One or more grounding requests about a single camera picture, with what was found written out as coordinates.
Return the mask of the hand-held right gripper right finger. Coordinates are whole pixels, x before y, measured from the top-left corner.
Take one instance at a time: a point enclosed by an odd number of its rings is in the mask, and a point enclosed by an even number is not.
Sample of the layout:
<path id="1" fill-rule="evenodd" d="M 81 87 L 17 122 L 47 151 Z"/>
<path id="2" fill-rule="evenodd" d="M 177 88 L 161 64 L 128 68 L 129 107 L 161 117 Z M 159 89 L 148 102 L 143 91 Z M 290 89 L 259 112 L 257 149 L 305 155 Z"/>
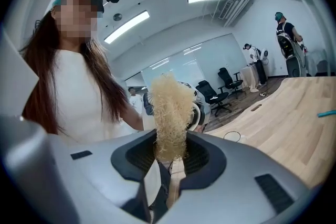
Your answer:
<path id="1" fill-rule="evenodd" d="M 208 134 L 187 137 L 208 162 L 181 181 L 168 223 L 291 223 L 311 201 L 306 184 L 262 151 Z"/>

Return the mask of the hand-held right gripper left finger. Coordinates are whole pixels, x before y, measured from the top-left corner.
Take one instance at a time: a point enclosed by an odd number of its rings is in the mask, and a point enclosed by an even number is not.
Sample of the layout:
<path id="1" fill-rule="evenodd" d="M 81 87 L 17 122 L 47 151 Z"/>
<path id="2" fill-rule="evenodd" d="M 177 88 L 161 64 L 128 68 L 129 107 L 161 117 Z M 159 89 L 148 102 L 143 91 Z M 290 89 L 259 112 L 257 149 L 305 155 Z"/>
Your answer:
<path id="1" fill-rule="evenodd" d="M 154 160 L 155 131 L 89 145 L 49 141 L 62 184 L 76 209 L 75 223 L 155 223 L 144 178 Z"/>

